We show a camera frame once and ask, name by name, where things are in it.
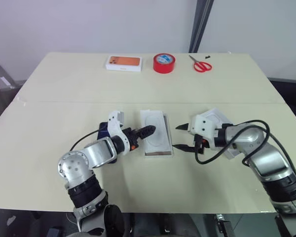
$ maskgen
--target white table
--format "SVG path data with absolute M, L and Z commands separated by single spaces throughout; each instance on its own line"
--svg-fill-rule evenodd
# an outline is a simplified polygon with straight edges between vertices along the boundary
M 284 103 L 247 54 L 210 54 L 213 69 L 198 73 L 188 54 L 173 54 L 174 70 L 152 69 L 154 54 L 143 54 L 143 70 L 107 71 L 108 54 L 49 53 L 20 90 L 22 101 L 96 103 Z M 195 54 L 205 60 L 206 54 Z

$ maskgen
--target gray wall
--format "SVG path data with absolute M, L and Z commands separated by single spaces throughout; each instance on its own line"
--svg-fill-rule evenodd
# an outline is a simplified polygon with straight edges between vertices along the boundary
M 199 52 L 249 53 L 272 78 L 296 80 L 296 0 L 214 0 Z
M 51 51 L 188 52 L 196 0 L 0 0 L 0 64 L 25 80 Z

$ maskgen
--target scissor blade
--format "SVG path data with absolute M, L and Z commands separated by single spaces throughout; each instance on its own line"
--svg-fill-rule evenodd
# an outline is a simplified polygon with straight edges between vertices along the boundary
M 195 58 L 193 58 L 191 55 L 189 55 L 189 57 L 190 57 L 195 63 L 198 63 L 198 61 L 197 61 Z
M 192 152 L 194 153 L 195 152 L 195 148 L 194 147 L 189 147 L 188 145 L 186 144 L 176 144 L 176 145 L 172 145 L 173 147 L 181 150 L 181 151 L 184 151 L 184 152 Z M 204 154 L 204 149 L 200 148 L 198 149 L 197 151 L 199 154 Z
M 188 129 L 188 123 L 179 125 L 179 126 L 176 127 L 176 129 L 187 131 L 187 129 Z

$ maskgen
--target small black object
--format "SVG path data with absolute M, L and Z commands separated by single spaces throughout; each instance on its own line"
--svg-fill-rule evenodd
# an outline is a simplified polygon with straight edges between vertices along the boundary
M 194 135 L 194 151 L 198 151 L 199 149 L 203 149 L 204 152 L 204 146 L 203 145 L 203 137 L 201 135 L 195 134 Z
M 224 147 L 227 144 L 225 136 L 226 129 L 223 126 L 224 124 L 222 124 L 222 128 L 215 129 L 216 131 L 218 131 L 218 136 L 214 137 L 215 147 Z
M 222 124 L 222 128 L 227 128 L 227 127 L 230 127 L 230 126 L 234 126 L 232 123 L 223 123 Z
M 224 237 L 235 237 L 232 225 L 230 221 L 218 221 L 218 230 L 223 233 Z
M 114 144 L 117 154 L 119 154 L 125 150 L 123 140 L 119 136 L 113 136 L 113 137 L 111 137 L 111 140 Z
M 179 126 L 176 127 L 176 129 L 187 131 L 187 129 L 188 129 L 188 123 L 179 125 Z
M 173 223 L 171 222 L 171 216 L 168 213 L 159 214 L 159 231 L 162 235 L 173 234 Z
M 176 145 L 172 145 L 173 147 L 181 150 L 181 151 L 184 151 L 184 152 L 194 152 L 195 151 L 195 148 L 194 147 L 190 147 L 186 144 L 176 144 Z M 204 149 L 198 149 L 198 153 L 199 154 L 203 154 L 204 153 Z

